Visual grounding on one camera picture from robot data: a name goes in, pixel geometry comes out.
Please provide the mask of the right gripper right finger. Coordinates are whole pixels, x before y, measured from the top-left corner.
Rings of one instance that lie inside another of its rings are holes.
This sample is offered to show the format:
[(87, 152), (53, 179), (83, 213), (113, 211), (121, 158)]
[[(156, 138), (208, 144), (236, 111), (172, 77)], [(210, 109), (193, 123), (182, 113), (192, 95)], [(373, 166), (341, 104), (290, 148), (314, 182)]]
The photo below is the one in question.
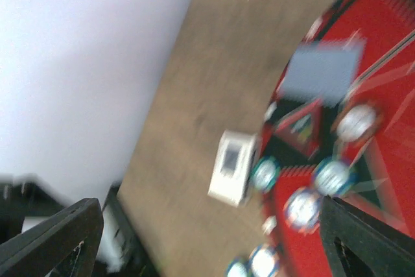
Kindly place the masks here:
[(320, 237), (333, 276), (414, 276), (414, 239), (342, 199), (322, 199)]

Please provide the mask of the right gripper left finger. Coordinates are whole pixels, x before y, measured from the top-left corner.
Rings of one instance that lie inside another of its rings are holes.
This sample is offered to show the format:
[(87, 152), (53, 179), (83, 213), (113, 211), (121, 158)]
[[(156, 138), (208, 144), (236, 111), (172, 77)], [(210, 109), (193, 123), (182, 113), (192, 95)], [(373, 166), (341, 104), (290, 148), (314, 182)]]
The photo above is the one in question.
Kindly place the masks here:
[(1, 244), (1, 276), (91, 276), (102, 231), (98, 199), (84, 198)]

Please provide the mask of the purple chip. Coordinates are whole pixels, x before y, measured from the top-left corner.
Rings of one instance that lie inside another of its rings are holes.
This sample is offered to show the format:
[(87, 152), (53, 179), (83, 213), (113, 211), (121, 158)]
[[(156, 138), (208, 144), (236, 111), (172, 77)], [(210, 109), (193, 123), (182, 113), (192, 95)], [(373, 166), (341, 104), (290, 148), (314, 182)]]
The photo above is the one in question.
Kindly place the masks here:
[(276, 249), (268, 244), (256, 246), (249, 255), (248, 264), (255, 277), (275, 277), (280, 270)]
[(283, 216), (287, 226), (303, 235), (319, 226), (321, 196), (309, 187), (298, 188), (286, 201)]

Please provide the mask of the green poker chip stack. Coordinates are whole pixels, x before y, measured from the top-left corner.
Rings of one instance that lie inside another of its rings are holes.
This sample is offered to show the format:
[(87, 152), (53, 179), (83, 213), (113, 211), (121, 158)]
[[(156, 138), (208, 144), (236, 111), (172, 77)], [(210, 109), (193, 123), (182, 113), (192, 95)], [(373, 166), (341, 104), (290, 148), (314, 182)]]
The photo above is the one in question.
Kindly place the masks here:
[(249, 268), (244, 258), (234, 258), (226, 269), (225, 277), (249, 277)]

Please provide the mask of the brown chip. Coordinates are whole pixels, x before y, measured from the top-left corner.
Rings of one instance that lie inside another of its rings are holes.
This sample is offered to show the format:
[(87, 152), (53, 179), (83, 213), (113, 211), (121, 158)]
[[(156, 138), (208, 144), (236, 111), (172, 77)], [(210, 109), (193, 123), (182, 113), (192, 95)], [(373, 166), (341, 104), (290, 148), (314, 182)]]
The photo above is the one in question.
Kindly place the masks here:
[(344, 109), (333, 126), (341, 142), (358, 144), (375, 133), (381, 119), (381, 114), (374, 105), (359, 103)]

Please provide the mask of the triangular all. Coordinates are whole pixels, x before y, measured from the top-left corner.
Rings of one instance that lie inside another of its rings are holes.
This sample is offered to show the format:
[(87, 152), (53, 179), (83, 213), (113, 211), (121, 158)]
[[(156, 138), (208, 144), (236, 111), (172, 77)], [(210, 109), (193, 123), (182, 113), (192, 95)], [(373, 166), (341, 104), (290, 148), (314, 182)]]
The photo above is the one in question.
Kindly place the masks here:
[(319, 150), (322, 100), (314, 99), (294, 109), (277, 123), (274, 134), (311, 159)]

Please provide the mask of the dealt blue backed card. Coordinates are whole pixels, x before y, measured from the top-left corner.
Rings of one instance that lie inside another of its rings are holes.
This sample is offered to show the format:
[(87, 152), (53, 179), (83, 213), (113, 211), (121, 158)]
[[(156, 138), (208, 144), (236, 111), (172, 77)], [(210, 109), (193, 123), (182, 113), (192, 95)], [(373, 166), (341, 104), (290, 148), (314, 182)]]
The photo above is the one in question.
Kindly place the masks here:
[(345, 98), (356, 77), (365, 40), (302, 43), (289, 61), (278, 93), (286, 99), (321, 99), (328, 107)]

